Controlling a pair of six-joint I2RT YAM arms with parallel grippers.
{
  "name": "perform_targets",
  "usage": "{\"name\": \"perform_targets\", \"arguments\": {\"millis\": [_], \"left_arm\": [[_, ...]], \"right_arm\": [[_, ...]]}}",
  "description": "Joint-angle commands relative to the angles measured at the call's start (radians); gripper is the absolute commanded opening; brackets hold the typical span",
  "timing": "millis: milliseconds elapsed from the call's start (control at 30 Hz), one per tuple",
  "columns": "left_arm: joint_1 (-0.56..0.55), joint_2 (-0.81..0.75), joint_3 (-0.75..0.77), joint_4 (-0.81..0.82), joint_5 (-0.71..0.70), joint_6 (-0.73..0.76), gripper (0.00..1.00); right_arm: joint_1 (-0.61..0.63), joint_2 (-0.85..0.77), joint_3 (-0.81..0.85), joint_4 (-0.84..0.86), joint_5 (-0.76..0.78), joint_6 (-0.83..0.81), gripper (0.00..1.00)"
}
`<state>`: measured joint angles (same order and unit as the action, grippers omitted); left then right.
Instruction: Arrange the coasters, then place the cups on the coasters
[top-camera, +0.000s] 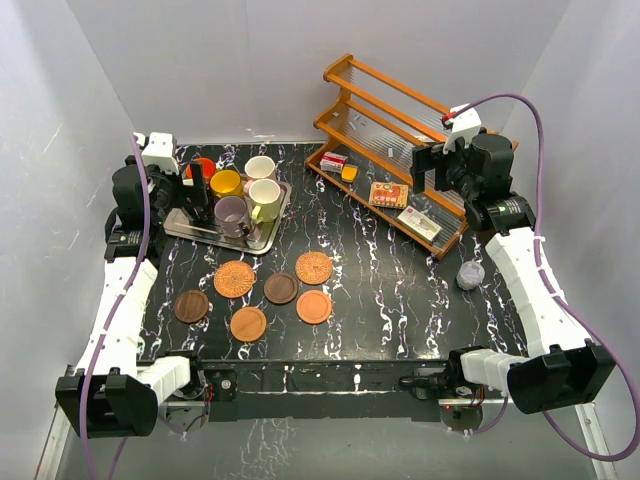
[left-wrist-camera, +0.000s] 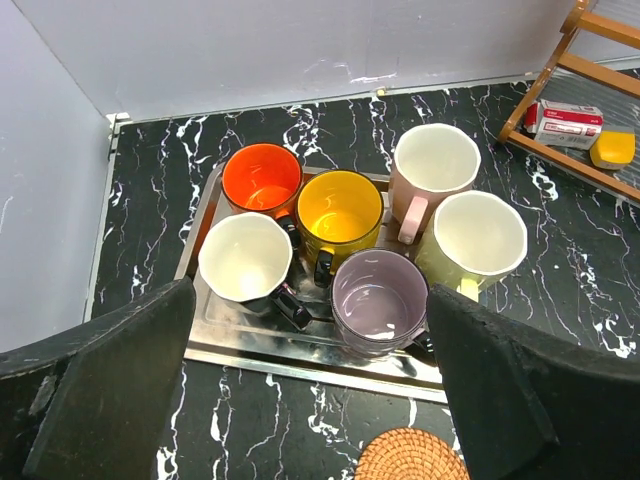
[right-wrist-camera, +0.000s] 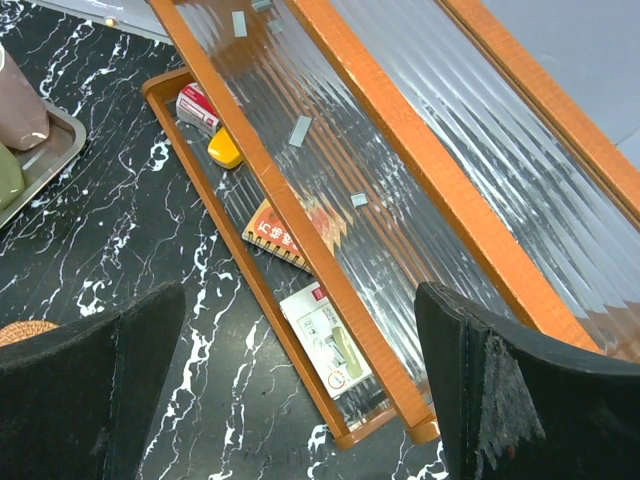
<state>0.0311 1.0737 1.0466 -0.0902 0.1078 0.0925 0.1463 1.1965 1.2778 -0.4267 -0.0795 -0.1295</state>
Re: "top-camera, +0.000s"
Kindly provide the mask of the woven rattan coaster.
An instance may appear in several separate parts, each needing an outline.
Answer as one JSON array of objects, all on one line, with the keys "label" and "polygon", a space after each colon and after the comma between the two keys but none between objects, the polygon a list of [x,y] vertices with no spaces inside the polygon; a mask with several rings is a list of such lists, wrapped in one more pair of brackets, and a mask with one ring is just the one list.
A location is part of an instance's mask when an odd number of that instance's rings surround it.
[{"label": "woven rattan coaster", "polygon": [[330,257],[322,252],[310,251],[302,254],[296,261],[297,277],[305,284],[319,285],[326,282],[333,273]]},{"label": "woven rattan coaster", "polygon": [[250,265],[234,260],[222,264],[216,271],[213,284],[216,292],[229,299],[247,294],[255,284],[257,275]]}]

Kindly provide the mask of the dark wood coaster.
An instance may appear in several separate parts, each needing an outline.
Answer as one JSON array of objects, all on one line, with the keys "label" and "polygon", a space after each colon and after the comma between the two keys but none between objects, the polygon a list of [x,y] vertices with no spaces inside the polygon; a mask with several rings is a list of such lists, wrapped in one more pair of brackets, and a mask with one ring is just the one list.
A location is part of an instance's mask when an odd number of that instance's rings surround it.
[{"label": "dark wood coaster", "polygon": [[276,305],[291,302],[299,291],[298,280],[289,273],[277,272],[264,283],[264,295],[267,300]]},{"label": "dark wood coaster", "polygon": [[183,292],[174,304],[176,318],[185,324],[194,324],[201,321],[209,309],[209,299],[200,290],[188,290]]}]

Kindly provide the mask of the light wood coaster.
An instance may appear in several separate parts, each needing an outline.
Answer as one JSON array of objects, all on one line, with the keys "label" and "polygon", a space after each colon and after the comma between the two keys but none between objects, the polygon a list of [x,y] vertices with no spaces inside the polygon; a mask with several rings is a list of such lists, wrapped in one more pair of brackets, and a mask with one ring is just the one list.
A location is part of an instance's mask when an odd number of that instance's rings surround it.
[{"label": "light wood coaster", "polygon": [[331,315],[332,301],[322,291],[309,290],[297,300],[296,311],[304,323],[318,325],[325,322]]},{"label": "light wood coaster", "polygon": [[244,307],[231,319],[230,330],[233,337],[241,342],[250,343],[259,340],[266,331],[265,314],[256,307]]}]

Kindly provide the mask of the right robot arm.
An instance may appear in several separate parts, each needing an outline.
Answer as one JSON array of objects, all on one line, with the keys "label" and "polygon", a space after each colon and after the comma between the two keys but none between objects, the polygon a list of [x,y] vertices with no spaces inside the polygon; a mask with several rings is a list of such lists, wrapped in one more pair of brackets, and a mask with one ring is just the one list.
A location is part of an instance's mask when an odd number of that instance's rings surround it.
[{"label": "right robot arm", "polygon": [[532,414],[593,401],[615,363],[543,284],[540,276],[551,269],[534,233],[531,206],[511,188],[513,160],[510,140],[480,133],[470,142],[455,140],[452,149],[444,144],[414,148],[410,173],[414,186],[420,188],[432,172],[435,189],[457,193],[471,227],[489,235],[485,249],[515,304],[525,330],[527,356],[481,346],[456,349],[442,372],[416,372],[399,383],[416,391],[460,397],[486,386],[511,397],[521,412]]}]

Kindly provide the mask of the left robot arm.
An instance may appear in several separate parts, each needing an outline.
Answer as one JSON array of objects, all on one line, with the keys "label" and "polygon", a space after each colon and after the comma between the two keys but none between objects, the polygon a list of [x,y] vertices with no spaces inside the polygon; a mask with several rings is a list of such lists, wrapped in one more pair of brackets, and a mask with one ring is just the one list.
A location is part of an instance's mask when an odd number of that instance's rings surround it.
[{"label": "left robot arm", "polygon": [[166,242],[162,222],[184,198],[177,174],[145,169],[141,189],[132,158],[112,176],[116,206],[105,223],[105,277],[93,330],[73,373],[58,379],[55,397],[78,436],[144,437],[160,405],[172,396],[194,399],[207,376],[185,350],[138,364],[139,334]]}]

